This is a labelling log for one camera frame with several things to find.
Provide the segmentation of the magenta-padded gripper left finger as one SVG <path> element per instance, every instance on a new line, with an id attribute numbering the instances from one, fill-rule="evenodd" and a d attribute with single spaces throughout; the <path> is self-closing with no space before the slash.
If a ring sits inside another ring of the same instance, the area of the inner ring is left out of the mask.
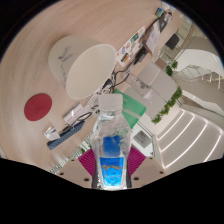
<path id="1" fill-rule="evenodd" d="M 93 150 L 70 159 L 58 172 L 58 176 L 81 187 L 96 189 L 98 174 Z"/>

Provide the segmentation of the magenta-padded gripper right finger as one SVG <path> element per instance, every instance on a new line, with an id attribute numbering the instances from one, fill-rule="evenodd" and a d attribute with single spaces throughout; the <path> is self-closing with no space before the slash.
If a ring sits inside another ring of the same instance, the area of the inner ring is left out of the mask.
<path id="1" fill-rule="evenodd" d="M 167 175 L 165 169 L 152 156 L 146 157 L 132 147 L 127 161 L 127 187 L 140 188 Z"/>

